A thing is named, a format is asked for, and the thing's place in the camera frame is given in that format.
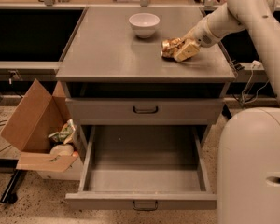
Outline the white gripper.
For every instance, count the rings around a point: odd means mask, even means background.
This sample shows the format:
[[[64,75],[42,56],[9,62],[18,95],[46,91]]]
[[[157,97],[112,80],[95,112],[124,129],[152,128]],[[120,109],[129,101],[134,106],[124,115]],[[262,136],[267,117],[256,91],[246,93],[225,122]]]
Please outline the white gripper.
[[[195,56],[200,47],[210,48],[220,40],[221,37],[211,31],[210,18],[206,16],[184,35],[184,41],[176,45],[174,59],[177,62],[183,62]]]

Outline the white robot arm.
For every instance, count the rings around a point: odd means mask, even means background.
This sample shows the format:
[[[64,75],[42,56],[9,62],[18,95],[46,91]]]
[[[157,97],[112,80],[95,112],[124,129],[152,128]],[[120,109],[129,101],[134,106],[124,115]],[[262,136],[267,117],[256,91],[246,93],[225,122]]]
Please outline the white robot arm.
[[[235,114],[224,127],[217,154],[217,224],[280,224],[280,22],[274,0],[226,0],[184,35],[174,53],[182,62],[224,36],[247,30],[277,107]]]

